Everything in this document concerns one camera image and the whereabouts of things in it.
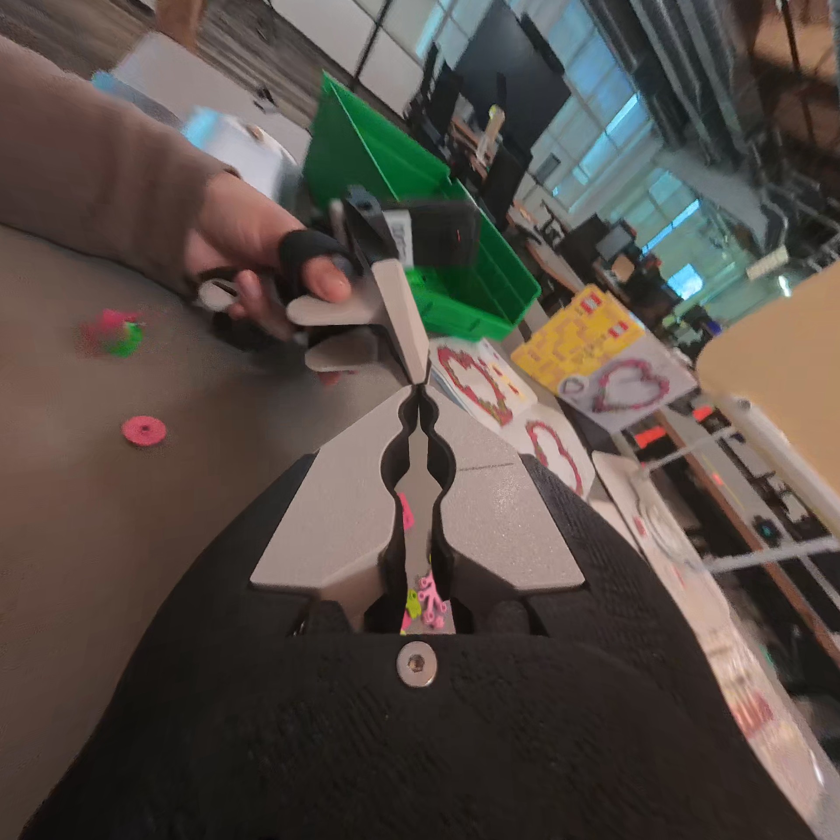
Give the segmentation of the scattered loose lego pieces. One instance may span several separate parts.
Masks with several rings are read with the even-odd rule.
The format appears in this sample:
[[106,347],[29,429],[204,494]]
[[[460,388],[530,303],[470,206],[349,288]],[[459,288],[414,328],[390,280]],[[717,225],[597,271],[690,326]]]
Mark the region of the scattered loose lego pieces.
[[400,635],[454,635],[451,602],[442,597],[434,578],[431,516],[415,511],[404,491],[397,491],[397,497],[402,503],[407,583]]

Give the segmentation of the white plastic bag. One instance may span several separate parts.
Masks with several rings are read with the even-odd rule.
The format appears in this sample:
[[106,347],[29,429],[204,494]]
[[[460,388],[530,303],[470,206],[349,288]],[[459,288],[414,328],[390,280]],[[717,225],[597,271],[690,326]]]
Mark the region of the white plastic bag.
[[838,838],[838,772],[717,584],[685,563],[659,574],[764,769],[816,837]]

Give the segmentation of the yellow lego box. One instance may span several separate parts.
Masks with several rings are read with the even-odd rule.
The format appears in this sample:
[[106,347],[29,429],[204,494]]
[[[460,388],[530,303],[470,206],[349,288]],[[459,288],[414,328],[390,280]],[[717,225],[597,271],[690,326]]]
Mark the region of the yellow lego box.
[[533,332],[511,360],[609,434],[640,423],[698,387],[671,349],[594,285]]

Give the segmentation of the person's left forearm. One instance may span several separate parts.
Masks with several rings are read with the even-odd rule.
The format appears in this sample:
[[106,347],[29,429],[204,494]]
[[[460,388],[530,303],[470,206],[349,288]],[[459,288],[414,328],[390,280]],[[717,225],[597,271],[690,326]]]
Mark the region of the person's left forearm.
[[134,105],[1,43],[1,222],[194,295],[187,236],[233,171]]

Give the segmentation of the lego instruction booklet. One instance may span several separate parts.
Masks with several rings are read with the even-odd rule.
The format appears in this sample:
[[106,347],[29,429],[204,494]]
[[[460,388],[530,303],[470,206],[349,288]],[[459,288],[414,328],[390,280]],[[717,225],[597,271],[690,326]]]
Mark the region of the lego instruction booklet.
[[540,403],[486,339],[431,339],[429,357],[438,382],[469,415],[589,498],[595,468],[571,422],[558,407]]

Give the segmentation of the person's left hand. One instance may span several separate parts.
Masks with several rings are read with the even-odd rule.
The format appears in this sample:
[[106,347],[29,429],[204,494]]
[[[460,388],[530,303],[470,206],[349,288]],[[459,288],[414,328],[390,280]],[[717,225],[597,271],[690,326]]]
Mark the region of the person's left hand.
[[223,171],[206,185],[204,202],[185,241],[185,272],[191,280],[216,268],[236,269],[232,319],[249,319],[278,340],[293,329],[284,308],[264,289],[261,277],[279,270],[278,246],[303,225],[236,175]]

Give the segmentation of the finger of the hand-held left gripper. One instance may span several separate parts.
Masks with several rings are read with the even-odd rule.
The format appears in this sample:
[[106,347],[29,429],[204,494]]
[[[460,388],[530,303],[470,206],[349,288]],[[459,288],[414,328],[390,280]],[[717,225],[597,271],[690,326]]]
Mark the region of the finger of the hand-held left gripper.
[[404,268],[397,259],[385,259],[374,263],[371,271],[408,380],[413,385],[425,385],[429,339]]

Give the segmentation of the black monitor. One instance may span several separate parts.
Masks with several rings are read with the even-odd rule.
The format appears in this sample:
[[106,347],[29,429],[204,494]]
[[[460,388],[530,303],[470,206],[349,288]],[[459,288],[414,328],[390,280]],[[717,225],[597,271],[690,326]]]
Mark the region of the black monitor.
[[455,65],[461,95],[485,128],[489,110],[506,118],[502,136],[530,151],[571,97],[565,70],[528,15],[492,2]]

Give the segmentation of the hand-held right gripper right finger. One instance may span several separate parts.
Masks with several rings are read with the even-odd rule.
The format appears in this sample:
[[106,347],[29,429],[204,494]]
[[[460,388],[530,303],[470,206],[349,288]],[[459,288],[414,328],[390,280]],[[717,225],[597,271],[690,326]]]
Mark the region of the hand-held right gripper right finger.
[[432,386],[418,391],[427,469],[440,485],[434,578],[477,627],[504,602],[585,584],[518,451]]

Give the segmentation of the green and red lego flower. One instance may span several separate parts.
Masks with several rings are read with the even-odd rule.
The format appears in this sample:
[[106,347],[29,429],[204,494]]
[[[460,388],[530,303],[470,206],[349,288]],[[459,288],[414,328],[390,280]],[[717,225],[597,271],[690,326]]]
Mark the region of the green and red lego flower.
[[93,320],[81,324],[80,337],[91,353],[124,359],[140,347],[144,325],[137,312],[106,308]]

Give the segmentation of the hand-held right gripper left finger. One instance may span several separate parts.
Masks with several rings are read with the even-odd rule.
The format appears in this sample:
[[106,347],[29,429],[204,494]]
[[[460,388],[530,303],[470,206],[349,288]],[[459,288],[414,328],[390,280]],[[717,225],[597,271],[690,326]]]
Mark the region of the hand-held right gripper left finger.
[[420,391],[402,388],[320,447],[250,575],[254,588],[336,602],[357,631],[380,598],[405,590],[394,489]]

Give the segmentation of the pink round lego disc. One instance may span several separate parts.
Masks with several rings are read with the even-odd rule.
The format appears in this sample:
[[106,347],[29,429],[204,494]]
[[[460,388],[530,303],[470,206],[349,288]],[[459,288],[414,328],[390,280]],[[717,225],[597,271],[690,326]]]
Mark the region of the pink round lego disc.
[[162,420],[147,415],[132,416],[121,425],[123,438],[132,446],[152,448],[162,444],[167,436]]

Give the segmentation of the green plastic bin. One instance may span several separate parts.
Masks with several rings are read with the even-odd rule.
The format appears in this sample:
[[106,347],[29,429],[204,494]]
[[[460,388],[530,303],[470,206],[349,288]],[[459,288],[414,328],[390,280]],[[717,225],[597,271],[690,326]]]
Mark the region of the green plastic bin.
[[362,186],[381,203],[465,201],[477,211],[477,253],[466,266],[423,266],[415,254],[406,270],[427,331],[503,341],[518,327],[539,284],[444,162],[327,71],[309,131],[303,174],[321,210],[347,187]]

